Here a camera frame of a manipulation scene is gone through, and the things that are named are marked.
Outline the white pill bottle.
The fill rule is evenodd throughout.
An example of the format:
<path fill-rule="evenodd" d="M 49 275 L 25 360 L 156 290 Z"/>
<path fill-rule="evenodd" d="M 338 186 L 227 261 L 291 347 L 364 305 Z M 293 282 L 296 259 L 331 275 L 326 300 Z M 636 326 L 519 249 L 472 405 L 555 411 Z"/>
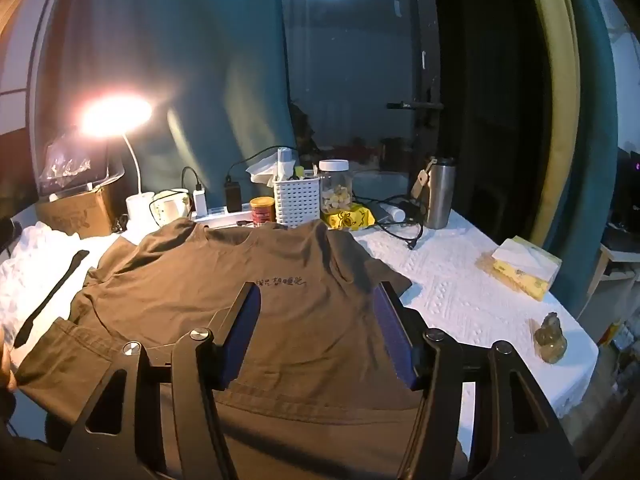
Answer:
<path fill-rule="evenodd" d="M 380 207 L 385 211 L 390 221 L 404 222 L 406 220 L 406 213 L 401 208 L 386 203 L 380 203 Z"/>

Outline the yellow duck snack bag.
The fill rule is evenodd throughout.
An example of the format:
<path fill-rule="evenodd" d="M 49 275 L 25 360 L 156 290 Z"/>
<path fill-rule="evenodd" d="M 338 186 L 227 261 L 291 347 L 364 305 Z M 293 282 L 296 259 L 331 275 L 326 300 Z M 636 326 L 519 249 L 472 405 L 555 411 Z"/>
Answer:
<path fill-rule="evenodd" d="M 360 231 L 375 225 L 375 218 L 369 208 L 352 203 L 349 209 L 322 214 L 322 220 L 332 230 Z"/>

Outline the cardboard box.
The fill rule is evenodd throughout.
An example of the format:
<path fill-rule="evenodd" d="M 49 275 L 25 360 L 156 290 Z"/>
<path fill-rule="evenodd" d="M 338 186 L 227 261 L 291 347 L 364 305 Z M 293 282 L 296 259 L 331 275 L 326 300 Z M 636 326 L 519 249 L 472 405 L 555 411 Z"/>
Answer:
<path fill-rule="evenodd" d="M 40 200 L 35 212 L 37 219 L 52 230 L 87 238 L 112 234 L 126 206 L 119 192 L 107 186 L 53 202 Z"/>

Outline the red can yellow lid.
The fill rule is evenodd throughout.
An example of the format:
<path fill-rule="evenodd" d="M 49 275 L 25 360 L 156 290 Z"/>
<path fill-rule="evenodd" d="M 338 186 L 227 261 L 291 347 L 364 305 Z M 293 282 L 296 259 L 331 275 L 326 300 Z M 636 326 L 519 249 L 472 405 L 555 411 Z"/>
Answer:
<path fill-rule="evenodd" d="M 272 196 L 258 196 L 250 200 L 250 212 L 254 226 L 262 226 L 276 221 L 274 198 Z"/>

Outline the clear jar white lid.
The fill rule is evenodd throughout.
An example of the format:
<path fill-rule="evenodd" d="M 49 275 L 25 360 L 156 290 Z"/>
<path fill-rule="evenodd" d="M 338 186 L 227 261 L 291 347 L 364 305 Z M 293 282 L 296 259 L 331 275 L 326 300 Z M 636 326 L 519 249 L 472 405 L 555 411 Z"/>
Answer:
<path fill-rule="evenodd" d="M 352 206 L 352 174 L 346 159 L 323 159 L 319 165 L 321 211 L 335 214 Z"/>

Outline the white desk lamp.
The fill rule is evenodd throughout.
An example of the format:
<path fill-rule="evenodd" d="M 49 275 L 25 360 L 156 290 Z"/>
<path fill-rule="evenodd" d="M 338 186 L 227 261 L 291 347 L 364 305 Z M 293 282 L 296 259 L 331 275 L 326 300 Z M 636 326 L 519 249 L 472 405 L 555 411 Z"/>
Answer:
<path fill-rule="evenodd" d="M 83 136 L 106 139 L 120 136 L 128 148 L 136 170 L 136 194 L 126 198 L 129 220 L 140 222 L 150 200 L 142 192 L 140 164 L 129 140 L 131 133 L 146 125 L 153 114 L 152 104 L 134 93 L 116 93 L 89 102 L 80 112 L 79 131 Z"/>

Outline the white tissue bundle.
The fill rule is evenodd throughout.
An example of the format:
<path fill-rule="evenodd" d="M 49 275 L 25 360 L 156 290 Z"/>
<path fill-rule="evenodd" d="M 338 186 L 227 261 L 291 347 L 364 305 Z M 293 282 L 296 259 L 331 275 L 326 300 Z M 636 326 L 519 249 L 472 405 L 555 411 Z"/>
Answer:
<path fill-rule="evenodd" d="M 258 160 L 258 162 L 254 162 L 254 164 L 251 164 L 246 168 L 246 172 L 250 176 L 250 182 L 269 186 L 271 188 L 273 186 L 274 178 L 277 177 L 277 164 L 278 160 L 276 153 L 264 157 L 263 159 Z"/>

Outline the white perforated basket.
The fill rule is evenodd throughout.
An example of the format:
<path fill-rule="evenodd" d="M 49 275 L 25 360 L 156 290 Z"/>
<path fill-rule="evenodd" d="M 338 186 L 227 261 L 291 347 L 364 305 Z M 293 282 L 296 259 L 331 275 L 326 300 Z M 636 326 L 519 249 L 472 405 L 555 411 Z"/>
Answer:
<path fill-rule="evenodd" d="M 276 181 L 273 185 L 276 221 L 296 228 L 320 218 L 320 179 Z"/>

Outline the white power strip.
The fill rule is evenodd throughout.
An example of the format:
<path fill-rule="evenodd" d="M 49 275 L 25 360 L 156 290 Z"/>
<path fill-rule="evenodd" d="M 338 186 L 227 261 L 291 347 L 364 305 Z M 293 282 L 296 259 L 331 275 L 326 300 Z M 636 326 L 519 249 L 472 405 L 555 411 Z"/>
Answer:
<path fill-rule="evenodd" d="M 191 219 L 209 229 L 225 229 L 229 226 L 237 226 L 239 222 L 252 223 L 252 212 L 249 209 L 229 212 L 226 207 L 209 209 L 206 216 L 197 216 L 194 212 Z"/>

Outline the white charger plug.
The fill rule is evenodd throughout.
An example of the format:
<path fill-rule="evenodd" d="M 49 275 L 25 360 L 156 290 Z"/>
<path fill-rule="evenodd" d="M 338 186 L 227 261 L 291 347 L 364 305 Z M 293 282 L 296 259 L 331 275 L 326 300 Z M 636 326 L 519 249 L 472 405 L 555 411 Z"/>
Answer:
<path fill-rule="evenodd" d="M 206 217 L 208 208 L 206 203 L 206 191 L 203 185 L 197 184 L 193 191 L 193 203 L 196 218 Z"/>

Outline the stainless steel tumbler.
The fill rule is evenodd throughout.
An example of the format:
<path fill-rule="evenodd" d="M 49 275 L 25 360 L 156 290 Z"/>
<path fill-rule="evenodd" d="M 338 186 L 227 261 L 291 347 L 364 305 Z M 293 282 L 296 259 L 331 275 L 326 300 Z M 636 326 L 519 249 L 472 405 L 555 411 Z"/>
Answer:
<path fill-rule="evenodd" d="M 451 158 L 433 157 L 427 169 L 426 226 L 446 228 L 454 197 L 456 165 Z"/>

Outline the small green figurine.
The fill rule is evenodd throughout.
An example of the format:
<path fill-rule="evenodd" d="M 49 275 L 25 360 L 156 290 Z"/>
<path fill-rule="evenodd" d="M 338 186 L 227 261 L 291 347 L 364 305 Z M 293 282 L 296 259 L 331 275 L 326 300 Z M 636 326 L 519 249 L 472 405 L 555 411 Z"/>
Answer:
<path fill-rule="evenodd" d="M 547 314 L 541 326 L 534 331 L 534 343 L 538 356 L 544 362 L 555 364 L 562 359 L 567 349 L 567 340 L 556 312 Z"/>

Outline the black charger adapter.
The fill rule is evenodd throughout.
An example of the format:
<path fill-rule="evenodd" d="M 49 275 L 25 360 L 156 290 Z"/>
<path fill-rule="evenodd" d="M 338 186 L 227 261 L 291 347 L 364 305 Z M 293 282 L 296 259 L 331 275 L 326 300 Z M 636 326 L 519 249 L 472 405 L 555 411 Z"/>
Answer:
<path fill-rule="evenodd" d="M 230 176 L 224 179 L 224 197 L 229 212 L 240 212 L 243 209 L 241 185 Z"/>

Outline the tablet with plastic wrap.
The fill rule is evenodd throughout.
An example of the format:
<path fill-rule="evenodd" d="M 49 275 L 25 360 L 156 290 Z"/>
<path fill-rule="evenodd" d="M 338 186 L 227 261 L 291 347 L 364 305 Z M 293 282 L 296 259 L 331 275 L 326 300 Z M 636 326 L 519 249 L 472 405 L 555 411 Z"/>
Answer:
<path fill-rule="evenodd" d="M 47 144 L 39 166 L 41 197 L 73 195 L 115 182 L 125 174 L 111 142 L 66 132 Z"/>

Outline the yellow tissue box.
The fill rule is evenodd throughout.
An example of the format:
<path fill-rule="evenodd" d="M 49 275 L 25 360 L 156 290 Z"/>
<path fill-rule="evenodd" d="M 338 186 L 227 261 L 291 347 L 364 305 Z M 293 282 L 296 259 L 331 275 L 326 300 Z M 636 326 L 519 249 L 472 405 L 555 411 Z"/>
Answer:
<path fill-rule="evenodd" d="M 507 238 L 492 254 L 492 268 L 529 297 L 541 301 L 562 260 L 519 236 Z"/>

